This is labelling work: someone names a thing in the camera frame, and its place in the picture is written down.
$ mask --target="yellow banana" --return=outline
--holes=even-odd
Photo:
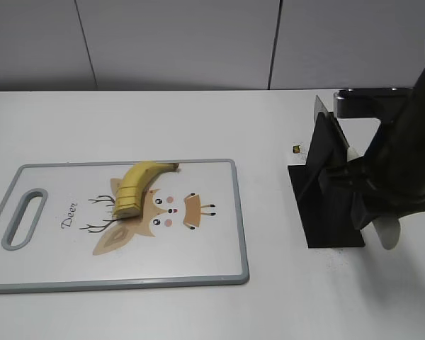
[[[177,170],[179,163],[141,161],[135,164],[121,181],[115,197],[113,216],[121,218],[139,216],[142,213],[143,195],[148,184],[158,175]]]

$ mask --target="cutting board handle hole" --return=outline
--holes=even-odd
[[[47,191],[41,188],[24,193],[1,239],[5,250],[17,250],[29,243],[43,211]]]

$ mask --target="white table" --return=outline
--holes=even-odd
[[[232,158],[250,281],[0,295],[0,339],[425,339],[425,214],[385,251],[308,249],[286,165],[333,91],[0,93],[0,200],[26,163]],[[365,149],[375,124],[345,122]]]

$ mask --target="deer illustration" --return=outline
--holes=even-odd
[[[112,193],[116,196],[116,192],[120,186],[121,179],[112,178],[110,180],[110,187]],[[162,209],[158,205],[162,203],[160,198],[154,199],[154,195],[160,189],[151,189],[145,193],[143,202],[143,212],[138,217],[131,217],[122,220],[103,220],[104,225],[87,225],[86,227],[80,228],[81,230],[88,230],[89,233],[101,233],[107,230],[102,237],[99,239],[98,244],[93,250],[93,255],[101,255],[110,251],[116,250],[125,246],[134,236],[134,234],[140,234],[142,236],[154,237],[150,225],[160,225],[161,220],[158,218],[161,214],[172,214],[177,213],[177,209]],[[115,204],[115,198],[109,195],[99,195],[90,201],[95,204],[99,202],[108,202],[107,207]],[[169,196],[166,201],[168,203],[173,202],[173,198]],[[186,205],[186,214],[183,220],[183,224],[190,230],[194,230],[200,227],[201,215],[214,216],[214,212],[203,212],[203,208],[215,208],[214,204],[201,205],[200,195],[191,193],[184,198]],[[172,225],[171,219],[166,219],[164,222],[166,227]]]

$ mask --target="cutting board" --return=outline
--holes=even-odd
[[[113,186],[136,162],[22,166],[0,205],[0,293],[247,282],[234,162],[163,162],[179,170],[125,222]]]

